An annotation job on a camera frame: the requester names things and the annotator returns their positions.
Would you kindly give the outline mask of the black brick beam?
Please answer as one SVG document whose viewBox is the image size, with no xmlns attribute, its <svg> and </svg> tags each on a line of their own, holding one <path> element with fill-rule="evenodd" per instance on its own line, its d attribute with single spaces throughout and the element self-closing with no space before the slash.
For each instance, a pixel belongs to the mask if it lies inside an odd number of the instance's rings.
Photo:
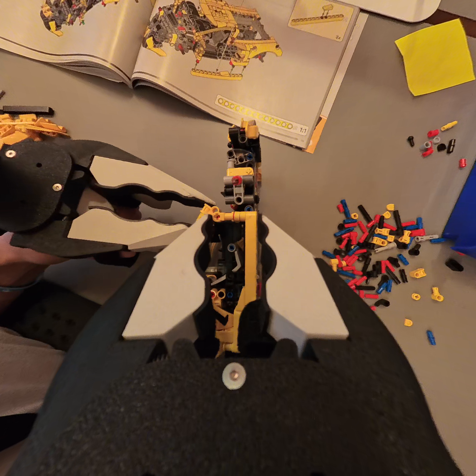
<svg viewBox="0 0 476 476">
<path fill-rule="evenodd" d="M 55 111 L 48 106 L 19 106 L 19 105 L 3 105 L 0 107 L 1 114 L 23 115 L 35 114 L 43 116 L 53 116 Z"/>
</svg>

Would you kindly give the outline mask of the pile of yellow brick parts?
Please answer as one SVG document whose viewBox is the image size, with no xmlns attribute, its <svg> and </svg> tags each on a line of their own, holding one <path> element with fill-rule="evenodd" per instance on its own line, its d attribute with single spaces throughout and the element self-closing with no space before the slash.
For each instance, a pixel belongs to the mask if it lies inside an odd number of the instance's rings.
<svg viewBox="0 0 476 476">
<path fill-rule="evenodd" d="M 69 137 L 65 127 L 35 114 L 23 114 L 14 118 L 10 114 L 0 116 L 0 147 L 11 146 L 24 140 L 42 141 L 43 137 Z"/>
</svg>

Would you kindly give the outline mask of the open instruction booklet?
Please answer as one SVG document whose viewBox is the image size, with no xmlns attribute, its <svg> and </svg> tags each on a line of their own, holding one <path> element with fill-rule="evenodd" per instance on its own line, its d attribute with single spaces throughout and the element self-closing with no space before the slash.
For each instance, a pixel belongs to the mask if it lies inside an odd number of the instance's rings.
<svg viewBox="0 0 476 476">
<path fill-rule="evenodd" d="M 300 149 L 328 116 L 366 15 L 338 1 L 1 1 L 1 49 L 152 86 Z"/>
</svg>

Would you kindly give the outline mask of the grey desk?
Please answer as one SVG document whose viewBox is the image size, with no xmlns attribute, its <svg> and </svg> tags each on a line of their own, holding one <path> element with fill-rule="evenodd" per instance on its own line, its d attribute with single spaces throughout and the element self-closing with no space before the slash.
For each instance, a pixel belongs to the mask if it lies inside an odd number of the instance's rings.
<svg viewBox="0 0 476 476">
<path fill-rule="evenodd" d="M 475 158 L 475 81 L 414 98 L 395 40 L 417 26 L 369 16 L 314 154 L 266 138 L 262 212 L 315 256 L 331 251 L 339 213 L 369 214 L 393 203 L 402 220 L 421 217 L 440 234 Z M 220 190 L 227 124 L 152 88 L 67 71 L 1 51 L 7 104 L 46 105 L 75 139 L 114 144 L 214 199 Z M 422 160 L 407 138 L 457 120 L 468 168 Z M 428 276 L 385 296 L 378 315 L 414 368 L 438 429 L 465 475 L 475 475 L 475 260 L 449 243 L 424 243 L 416 266 L 438 272 L 451 257 L 464 271 L 443 277 L 443 302 Z"/>
</svg>

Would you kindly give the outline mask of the white stand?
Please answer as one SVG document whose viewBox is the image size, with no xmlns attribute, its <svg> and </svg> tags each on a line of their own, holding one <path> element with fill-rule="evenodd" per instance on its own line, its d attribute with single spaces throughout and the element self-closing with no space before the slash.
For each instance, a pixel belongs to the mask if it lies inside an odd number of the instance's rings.
<svg viewBox="0 0 476 476">
<path fill-rule="evenodd" d="M 342 2 L 408 23 L 426 20 L 436 12 L 441 3 L 440 0 L 343 0 Z"/>
</svg>

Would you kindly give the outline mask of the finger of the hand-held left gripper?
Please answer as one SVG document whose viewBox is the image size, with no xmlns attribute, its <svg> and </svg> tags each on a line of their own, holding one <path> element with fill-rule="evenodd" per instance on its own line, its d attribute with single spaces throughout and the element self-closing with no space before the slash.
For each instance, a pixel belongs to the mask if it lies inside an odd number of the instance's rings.
<svg viewBox="0 0 476 476">
<path fill-rule="evenodd" d="M 169 209 L 173 201 L 202 208 L 216 202 L 178 179 L 147 164 L 94 156 L 89 171 L 98 187 L 125 193 L 155 209 Z"/>
<path fill-rule="evenodd" d="M 126 245 L 135 252 L 160 252 L 188 228 L 184 223 L 129 220 L 108 209 L 91 208 L 72 221 L 68 238 Z"/>
</svg>

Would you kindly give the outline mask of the black perforated chair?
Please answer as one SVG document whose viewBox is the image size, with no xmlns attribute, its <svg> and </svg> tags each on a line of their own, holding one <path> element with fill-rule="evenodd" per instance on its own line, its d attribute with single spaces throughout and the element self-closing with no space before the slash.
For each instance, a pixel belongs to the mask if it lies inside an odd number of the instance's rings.
<svg viewBox="0 0 476 476">
<path fill-rule="evenodd" d="M 47 281 L 24 290 L 2 313 L 1 327 L 68 351 L 100 308 L 89 299 Z"/>
</svg>

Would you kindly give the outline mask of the yellow brick car model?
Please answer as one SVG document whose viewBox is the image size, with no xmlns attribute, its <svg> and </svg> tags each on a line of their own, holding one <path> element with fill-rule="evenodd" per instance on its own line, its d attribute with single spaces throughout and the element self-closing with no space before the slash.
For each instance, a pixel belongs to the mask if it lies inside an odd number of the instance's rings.
<svg viewBox="0 0 476 476">
<path fill-rule="evenodd" d="M 217 353 L 240 353 L 238 336 L 245 307 L 261 297 L 262 265 L 258 236 L 261 148 L 255 120 L 241 120 L 228 133 L 227 170 L 223 177 L 230 211 L 205 205 L 199 218 L 211 218 L 210 259 L 205 276 L 210 284 Z"/>
</svg>

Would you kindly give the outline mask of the large pile of brick pins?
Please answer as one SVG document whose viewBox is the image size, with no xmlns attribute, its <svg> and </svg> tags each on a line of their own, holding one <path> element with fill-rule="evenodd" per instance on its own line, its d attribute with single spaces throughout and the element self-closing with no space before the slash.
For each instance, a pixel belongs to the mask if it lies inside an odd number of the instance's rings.
<svg viewBox="0 0 476 476">
<path fill-rule="evenodd" d="M 445 261 L 451 257 L 441 262 L 438 272 L 417 267 L 419 261 L 415 259 L 420 258 L 423 243 L 438 245 L 446 238 L 427 234 L 421 217 L 402 222 L 393 204 L 374 217 L 362 205 L 358 213 L 351 213 L 344 199 L 337 209 L 344 219 L 333 235 L 336 247 L 332 252 L 322 251 L 329 267 L 322 259 L 316 262 L 344 323 L 357 330 L 357 338 L 366 331 L 377 336 L 385 333 L 377 324 L 376 312 L 381 306 L 390 306 L 385 296 L 396 286 L 430 276 L 433 282 L 427 287 L 432 301 L 444 301 L 441 287 L 450 270 Z"/>
</svg>

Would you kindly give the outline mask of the blue plastic bin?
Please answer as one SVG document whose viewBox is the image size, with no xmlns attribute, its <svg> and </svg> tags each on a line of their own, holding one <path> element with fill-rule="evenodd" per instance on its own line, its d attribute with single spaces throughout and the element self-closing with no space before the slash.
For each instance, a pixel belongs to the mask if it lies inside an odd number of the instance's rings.
<svg viewBox="0 0 476 476">
<path fill-rule="evenodd" d="M 454 251 L 476 258 L 476 175 L 469 174 L 461 194 L 443 230 L 444 238 L 453 242 Z"/>
</svg>

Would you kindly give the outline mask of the small group of brick pins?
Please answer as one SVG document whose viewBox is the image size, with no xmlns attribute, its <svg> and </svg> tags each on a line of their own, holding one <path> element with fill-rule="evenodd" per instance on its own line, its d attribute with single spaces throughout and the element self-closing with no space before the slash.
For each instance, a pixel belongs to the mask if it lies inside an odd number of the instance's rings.
<svg viewBox="0 0 476 476">
<path fill-rule="evenodd" d="M 410 152 L 419 159 L 448 159 L 458 170 L 464 170 L 468 168 L 468 159 L 461 149 L 462 132 L 461 122 L 454 120 L 423 134 L 410 135 L 407 143 Z"/>
</svg>

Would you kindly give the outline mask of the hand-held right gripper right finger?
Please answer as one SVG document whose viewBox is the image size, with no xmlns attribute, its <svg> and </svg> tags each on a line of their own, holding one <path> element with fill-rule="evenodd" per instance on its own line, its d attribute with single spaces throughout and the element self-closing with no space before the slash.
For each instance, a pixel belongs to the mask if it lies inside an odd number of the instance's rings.
<svg viewBox="0 0 476 476">
<path fill-rule="evenodd" d="M 259 215 L 261 294 L 247 304 L 239 322 L 239 352 L 268 357 L 290 339 L 299 356 L 315 338 L 346 339 L 348 329 L 312 253 Z"/>
</svg>

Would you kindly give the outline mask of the yellow sticky note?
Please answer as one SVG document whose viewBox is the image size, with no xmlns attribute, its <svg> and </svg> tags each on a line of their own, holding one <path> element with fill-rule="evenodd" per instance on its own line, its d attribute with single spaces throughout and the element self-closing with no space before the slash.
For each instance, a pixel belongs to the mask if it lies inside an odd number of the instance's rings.
<svg viewBox="0 0 476 476">
<path fill-rule="evenodd" d="M 395 41 L 413 96 L 475 80 L 472 56 L 461 20 L 430 26 Z"/>
</svg>

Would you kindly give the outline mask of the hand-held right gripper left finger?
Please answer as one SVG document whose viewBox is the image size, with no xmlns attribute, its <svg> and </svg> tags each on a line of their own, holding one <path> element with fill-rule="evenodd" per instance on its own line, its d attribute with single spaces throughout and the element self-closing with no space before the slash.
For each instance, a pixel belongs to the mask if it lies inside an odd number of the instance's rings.
<svg viewBox="0 0 476 476">
<path fill-rule="evenodd" d="M 155 257 L 122 333 L 125 340 L 158 338 L 170 351 L 178 339 L 198 338 L 193 313 L 205 301 L 206 285 L 194 258 L 210 218 L 201 217 Z"/>
</svg>

